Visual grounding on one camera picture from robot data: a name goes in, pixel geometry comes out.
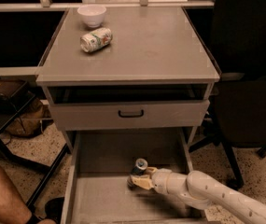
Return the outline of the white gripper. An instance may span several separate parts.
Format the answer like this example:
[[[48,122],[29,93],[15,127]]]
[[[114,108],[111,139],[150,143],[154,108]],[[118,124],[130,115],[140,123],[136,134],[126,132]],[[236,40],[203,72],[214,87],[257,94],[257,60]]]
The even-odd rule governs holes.
[[[167,194],[167,180],[171,172],[169,169],[157,170],[156,167],[148,167],[145,175],[132,175],[131,182],[139,188],[154,189],[159,194]]]

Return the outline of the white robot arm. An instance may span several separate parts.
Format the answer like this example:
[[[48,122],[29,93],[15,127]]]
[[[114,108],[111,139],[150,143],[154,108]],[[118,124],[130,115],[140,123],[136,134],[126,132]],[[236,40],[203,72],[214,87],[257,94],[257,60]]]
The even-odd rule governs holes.
[[[130,175],[128,183],[142,189],[154,189],[162,195],[176,196],[199,210],[210,202],[221,205],[244,224],[266,224],[266,205],[231,189],[210,175],[191,171],[187,175],[168,169],[148,167],[142,175]]]

